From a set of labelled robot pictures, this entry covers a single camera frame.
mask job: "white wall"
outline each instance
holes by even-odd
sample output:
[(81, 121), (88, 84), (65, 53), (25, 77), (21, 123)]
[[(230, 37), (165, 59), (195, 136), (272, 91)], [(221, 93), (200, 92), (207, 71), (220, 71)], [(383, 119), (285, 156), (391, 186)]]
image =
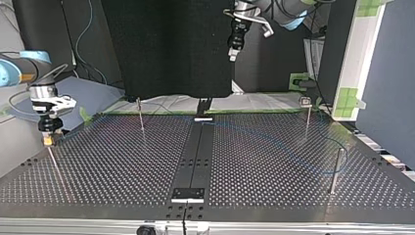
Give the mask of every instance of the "white wall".
[[(12, 5), (12, 0), (0, 2)], [(23, 43), (20, 35), (5, 17), (17, 26), (14, 13), (3, 6), (0, 10), (0, 51), (21, 51)], [(9, 97), (24, 88), (25, 85), (0, 88), (0, 112), (8, 106)], [(41, 135), (36, 123), (0, 113), (0, 177), (41, 149)]]

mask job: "black cable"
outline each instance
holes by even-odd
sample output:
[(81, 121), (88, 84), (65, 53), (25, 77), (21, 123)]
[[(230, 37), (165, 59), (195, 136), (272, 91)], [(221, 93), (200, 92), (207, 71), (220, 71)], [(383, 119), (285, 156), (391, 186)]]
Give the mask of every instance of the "black cable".
[(309, 38), (309, 41), (310, 41), (310, 43), (309, 43), (309, 44), (310, 44), (310, 58), (311, 58), (311, 67), (312, 67), (312, 73), (314, 74), (315, 84), (317, 85), (317, 90), (318, 90), (318, 93), (320, 94), (320, 97), (321, 97), (321, 99), (323, 100), (323, 103), (326, 105), (327, 111), (330, 113), (330, 116), (331, 116), (331, 115), (332, 115), (332, 111), (329, 109), (329, 106), (328, 106), (328, 104), (327, 104), (327, 101), (326, 101), (326, 99), (324, 98), (323, 93), (321, 92), (320, 84), (319, 84), (319, 82), (318, 82), (318, 75), (315, 73), (314, 63), (313, 63), (313, 60), (312, 60), (313, 56), (312, 56), (312, 48), (311, 48), (311, 43), (312, 43), (312, 29), (313, 29), (313, 27), (314, 27), (315, 15), (316, 15), (316, 12), (314, 12), (314, 16), (312, 17), (312, 20), (311, 20), (311, 27), (310, 27), (311, 35), (310, 35), (310, 38)]
[[(67, 33), (68, 33), (69, 38), (71, 38), (71, 37), (70, 37), (70, 31), (69, 31), (69, 25), (68, 25), (67, 14), (66, 14), (66, 12), (65, 12), (65, 8), (64, 8), (64, 1), (62, 1), (61, 8), (62, 8), (62, 11), (63, 11), (63, 13), (64, 13), (65, 25), (67, 26)], [(70, 41), (70, 48), (71, 48), (71, 50), (72, 50), (72, 51), (74, 51), (74, 53), (73, 53), (73, 54), (74, 54), (75, 61), (76, 61), (76, 68), (75, 68), (75, 69), (77, 69), (77, 66), (78, 66), (78, 65), (81, 65), (81, 67), (85, 70), (85, 72), (86, 72), (86, 74), (87, 74), (87, 76), (88, 76), (89, 80), (95, 80), (95, 81), (97, 81), (97, 82), (105, 83), (105, 81), (104, 81), (104, 80), (106, 80), (106, 78), (104, 77), (104, 75), (103, 75), (101, 72), (98, 72), (98, 69), (96, 69), (94, 66), (92, 66), (91, 64), (89, 64), (89, 63), (88, 63), (88, 62), (86, 62), (86, 61), (83, 61), (83, 60), (79, 57), (79, 54), (78, 54), (78, 53), (76, 53), (76, 51), (74, 50), (74, 47), (73, 47), (72, 41)], [(96, 77), (92, 74), (91, 70), (95, 71), (96, 73), (98, 73), (98, 74), (101, 76), (101, 81), (100, 81), (99, 79), (97, 79), (97, 78), (96, 78)]]

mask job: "cable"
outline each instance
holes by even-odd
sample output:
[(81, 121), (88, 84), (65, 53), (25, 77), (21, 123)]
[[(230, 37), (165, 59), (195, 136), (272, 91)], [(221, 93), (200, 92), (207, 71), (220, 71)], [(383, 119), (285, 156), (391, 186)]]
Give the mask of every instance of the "cable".
[(9, 98), (9, 105), (10, 105), (10, 107), (13, 109), (13, 110), (15, 110), (16, 112), (18, 112), (18, 113), (20, 113), (20, 114), (22, 114), (22, 115), (26, 115), (26, 116), (31, 116), (31, 117), (41, 117), (41, 116), (45, 116), (45, 115), (48, 115), (48, 113), (45, 113), (45, 114), (34, 114), (34, 113), (28, 113), (28, 112), (26, 112), (26, 111), (22, 111), (22, 110), (20, 110), (18, 107), (16, 107), (15, 106), (15, 104), (13, 104), (13, 99), (15, 99), (16, 97), (18, 97), (18, 96), (20, 96), (20, 95), (22, 95), (22, 94), (24, 94), (24, 93), (27, 93), (27, 92), (29, 92), (28, 90), (24, 90), (24, 91), (20, 91), (20, 92), (18, 92), (18, 93), (16, 93), (16, 94), (14, 94), (14, 95), (12, 95), (10, 98)]
[[(161, 108), (163, 108), (164, 110), (166, 110), (166, 111), (167, 111), (168, 113), (170, 113), (171, 115), (175, 115), (175, 113), (174, 113), (174, 112), (170, 111), (168, 108), (166, 108), (166, 107), (165, 107), (165, 106), (163, 106), (163, 105), (156, 104), (156, 103), (151, 103), (151, 102), (149, 102), (149, 103), (143, 103), (143, 104), (160, 106)], [(319, 130), (319, 134), (320, 134), (320, 135), (321, 135), (324, 139), (327, 139), (327, 140), (330, 140), (330, 141), (335, 142), (335, 143), (336, 143), (336, 144), (338, 144), (340, 147), (342, 147), (342, 148), (345, 150), (345, 152), (346, 152), (345, 160), (344, 160), (344, 162), (343, 162), (342, 166), (340, 167), (340, 169), (339, 169), (339, 170), (337, 170), (337, 171), (332, 171), (332, 170), (322, 170), (321, 168), (318, 168), (318, 167), (315, 167), (315, 166), (312, 166), (312, 165), (310, 165), (310, 164), (306, 163), (306, 162), (305, 162), (305, 161), (304, 161), (301, 157), (299, 157), (299, 156), (297, 156), (296, 154), (292, 153), (292, 151), (291, 151), (289, 148), (285, 147), (285, 145), (284, 145), (282, 142), (279, 142), (279, 141), (278, 141), (278, 140), (276, 140), (274, 137), (269, 136), (269, 135), (266, 135), (266, 134), (263, 134), (263, 133), (261, 133), (261, 132), (257, 132), (257, 131), (254, 131), (254, 130), (245, 129), (245, 128), (242, 128), (242, 127), (239, 127), (239, 126), (236, 126), (236, 125), (232, 125), (232, 124), (229, 124), (229, 123), (226, 123), (226, 122), (203, 122), (203, 124), (209, 124), (209, 125), (215, 125), (215, 126), (222, 126), (222, 127), (233, 128), (233, 129), (236, 129), (236, 130), (239, 130), (239, 131), (242, 131), (242, 132), (249, 133), (250, 135), (254, 135), (254, 136), (259, 137), (259, 138), (261, 138), (261, 139), (265, 139), (265, 140), (267, 140), (267, 141), (269, 141), (269, 142), (271, 142), (271, 143), (273, 143), (273, 144), (277, 145), (277, 146), (278, 146), (281, 150), (283, 150), (286, 154), (288, 154), (290, 158), (294, 159), (296, 162), (299, 162), (301, 166), (303, 166), (303, 167), (305, 167), (305, 168), (309, 169), (309, 170), (310, 170), (310, 171), (312, 171), (313, 173), (321, 173), (321, 174), (329, 174), (329, 175), (331, 175), (331, 174), (333, 174), (333, 173), (339, 173), (339, 172), (341, 172), (341, 171), (345, 170), (346, 165), (347, 165), (347, 162), (348, 162), (348, 151), (347, 151), (347, 149), (345, 148), (345, 146), (343, 146), (343, 144), (342, 144), (342, 143), (340, 143), (339, 141), (337, 141), (337, 140), (335, 140), (335, 139), (332, 139), (332, 138), (329, 138), (329, 137), (327, 137), (327, 136), (324, 136), (324, 135), (321, 133), (320, 128), (318, 128), (318, 130)]]
[[(310, 44), (310, 57), (311, 57), (311, 67), (312, 67), (312, 71), (313, 71), (313, 74), (314, 74), (314, 81), (315, 81), (315, 83), (316, 83), (316, 85), (317, 85), (317, 90), (318, 90), (318, 92), (319, 92), (319, 94), (320, 94), (320, 97), (321, 97), (321, 99), (323, 100), (323, 103), (325, 104), (325, 106), (326, 106), (326, 108), (327, 108), (327, 110), (329, 111), (329, 113), (330, 113), (330, 116), (332, 115), (332, 111), (329, 109), (329, 106), (328, 106), (328, 104), (327, 104), (327, 101), (326, 101), (326, 99), (324, 98), (324, 96), (323, 96), (323, 93), (321, 92), (321, 88), (320, 88), (320, 84), (319, 84), (319, 82), (318, 82), (318, 74), (315, 72), (315, 68), (314, 68), (314, 63), (313, 63), (313, 56), (312, 56), (312, 48), (311, 48), (311, 43), (312, 43), (312, 30), (313, 30), (313, 27), (314, 27), (314, 22), (315, 22), (315, 15), (316, 15), (316, 12), (314, 12), (314, 15), (313, 15), (313, 18), (312, 18), (312, 21), (311, 21), (311, 27), (310, 27), (310, 31), (311, 31), (311, 35), (310, 35), (310, 38), (309, 38), (309, 44)], [(318, 113), (319, 113), (319, 115), (320, 115), (320, 120), (321, 120), (321, 122), (323, 122), (324, 121), (324, 119), (323, 119), (323, 115), (321, 114), (321, 110), (320, 110), (320, 108), (319, 107), (317, 107), (317, 110), (318, 110)], [(325, 135), (323, 135), (323, 133), (321, 133), (321, 130), (320, 130), (320, 128), (319, 128), (319, 131), (318, 131), (318, 133), (324, 138), (324, 139), (327, 139), (327, 140), (330, 140), (330, 141), (333, 141), (333, 142), (335, 142), (335, 143), (337, 143), (342, 149), (344, 149), (345, 150), (345, 152), (346, 152), (346, 156), (345, 156), (345, 163), (343, 164), (343, 166), (340, 168), (340, 170), (339, 171), (342, 171), (342, 170), (344, 170), (345, 168), (346, 168), (346, 165), (347, 165), (347, 162), (348, 162), (348, 150), (345, 148), (345, 146), (342, 144), (342, 143), (340, 143), (339, 141), (337, 141), (337, 140), (335, 140), (335, 139), (332, 139), (332, 138), (329, 138), (329, 137), (327, 137), (327, 136), (325, 136)]]
[(9, 4), (5, 3), (5, 2), (0, 2), (0, 7), (1, 6), (4, 6), (4, 7), (8, 8), (12, 12), (15, 12), (15, 9), (13, 8), (12, 5), (9, 5)]
[(75, 55), (76, 55), (76, 57), (83, 63), (83, 64), (85, 64), (85, 65), (87, 65), (87, 66), (90, 66), (94, 71), (96, 71), (97, 73), (99, 73), (100, 74), (100, 76), (103, 78), (103, 83), (105, 82), (105, 84), (107, 85), (108, 84), (108, 82), (107, 82), (107, 78), (106, 78), (106, 76), (100, 71), (100, 70), (98, 70), (97, 68), (95, 68), (95, 67), (93, 67), (92, 65), (90, 65), (90, 64), (88, 64), (80, 55), (79, 55), (79, 42), (80, 42), (80, 39), (83, 37), (83, 35), (85, 34), (85, 32), (86, 31), (88, 31), (88, 29), (91, 27), (91, 24), (92, 24), (92, 20), (93, 20), (93, 17), (94, 17), (94, 15), (93, 15), (93, 8), (92, 8), (92, 2), (91, 2), (91, 0), (88, 0), (88, 3), (89, 3), (89, 9), (90, 9), (90, 18), (89, 18), (89, 22), (88, 22), (88, 25), (86, 26), (86, 28), (85, 29), (83, 29), (83, 31), (79, 34), (79, 36), (78, 36), (78, 38), (76, 39), (76, 43), (75, 43)]
[(79, 78), (79, 75), (78, 75), (76, 70), (73, 70), (72, 72), (73, 72), (73, 74), (75, 74), (76, 78)]
[(58, 67), (56, 67), (56, 68), (54, 68), (54, 69), (52, 69), (51, 71), (49, 71), (48, 73), (46, 73), (46, 74), (44, 74), (42, 77), (40, 77), (39, 79), (37, 79), (37, 80), (35, 80), (35, 81), (33, 81), (33, 82), (31, 82), (28, 86), (30, 87), (30, 86), (33, 86), (33, 85), (36, 85), (36, 84), (39, 84), (39, 82), (41, 82), (42, 80), (44, 80), (44, 79), (46, 79), (46, 78), (48, 78), (50, 75), (52, 75), (53, 73), (55, 73), (56, 72), (56, 74), (54, 75), (54, 77), (53, 78), (56, 78), (57, 76), (59, 76), (64, 70), (66, 70), (67, 69), (67, 67), (68, 67), (68, 64), (63, 64), (63, 65), (60, 65), (60, 66), (58, 66)]
[(315, 72), (314, 63), (313, 63), (313, 59), (312, 59), (312, 58), (313, 58), (313, 56), (312, 56), (312, 47), (311, 47), (311, 43), (312, 43), (312, 29), (313, 29), (313, 27), (314, 27), (315, 15), (316, 15), (316, 12), (314, 12), (314, 16), (313, 16), (312, 21), (311, 21), (311, 27), (310, 27), (311, 35), (310, 35), (310, 39), (309, 39), (309, 44), (310, 44), (310, 58), (311, 58), (311, 67), (312, 67), (312, 73), (314, 74), (315, 84), (317, 85), (317, 90), (318, 90), (318, 93), (320, 94), (320, 97), (321, 97), (321, 99), (323, 100), (323, 103), (326, 105), (326, 108), (327, 108), (327, 110), (329, 111), (330, 116), (331, 116), (331, 115), (332, 115), (332, 111), (329, 109), (329, 106), (328, 106), (328, 104), (327, 104), (327, 101), (326, 101), (326, 99), (324, 98), (323, 93), (321, 92), (320, 84), (319, 84), (319, 81), (318, 81), (318, 75), (317, 75), (317, 74), (316, 74), (316, 72)]
[(0, 124), (6, 123), (7, 121), (12, 120), (14, 118), (16, 118), (16, 117), (10, 117), (10, 118), (7, 118), (5, 120), (2, 120), (2, 121), (0, 121)]

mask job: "gray wall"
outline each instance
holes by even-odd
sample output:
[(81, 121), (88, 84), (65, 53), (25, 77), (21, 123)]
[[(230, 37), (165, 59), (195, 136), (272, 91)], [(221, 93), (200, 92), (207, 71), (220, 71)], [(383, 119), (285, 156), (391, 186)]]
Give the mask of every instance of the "gray wall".
[[(17, 25), (13, 12), (0, 8)], [(0, 13), (0, 32), (0, 51), (23, 49), (19, 33), (2, 13)], [(36, 123), (1, 114), (1, 111), (7, 107), (9, 97), (24, 89), (25, 85), (0, 89), (0, 177), (42, 149), (41, 134), (37, 131)]]
[(288, 91), (290, 74), (307, 71), (303, 39), (310, 31), (300, 25), (288, 31), (271, 22), (275, 34), (264, 38), (253, 23), (235, 65), (235, 81), (246, 92)]
[(415, 169), (415, 1), (388, 3), (357, 127)]

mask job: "metal rod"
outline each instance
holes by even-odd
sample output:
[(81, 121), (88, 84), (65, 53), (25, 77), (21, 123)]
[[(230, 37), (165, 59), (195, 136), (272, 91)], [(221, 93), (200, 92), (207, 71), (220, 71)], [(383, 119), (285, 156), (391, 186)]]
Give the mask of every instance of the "metal rod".
[(141, 129), (144, 130), (144, 122), (143, 122), (143, 116), (142, 116), (140, 97), (137, 98), (137, 109), (138, 109), (138, 115), (140, 116)]
[(307, 116), (307, 129), (310, 125), (310, 116), (311, 116), (311, 106), (308, 108), (308, 116)]
[(55, 155), (53, 154), (51, 147), (48, 147), (47, 149), (48, 149), (48, 152), (49, 152), (49, 156), (50, 156), (50, 157), (51, 157), (51, 159), (52, 159), (53, 165), (54, 165), (56, 168), (58, 168), (58, 164), (56, 163), (56, 160), (55, 160)]
[(335, 193), (336, 184), (337, 184), (337, 180), (338, 180), (338, 177), (339, 177), (341, 159), (342, 159), (341, 156), (344, 155), (344, 152), (345, 152), (344, 149), (339, 149), (339, 151), (338, 151), (338, 157), (337, 157), (337, 160), (336, 160), (335, 170), (333, 171), (333, 181), (332, 181), (332, 184), (330, 185), (330, 194)]

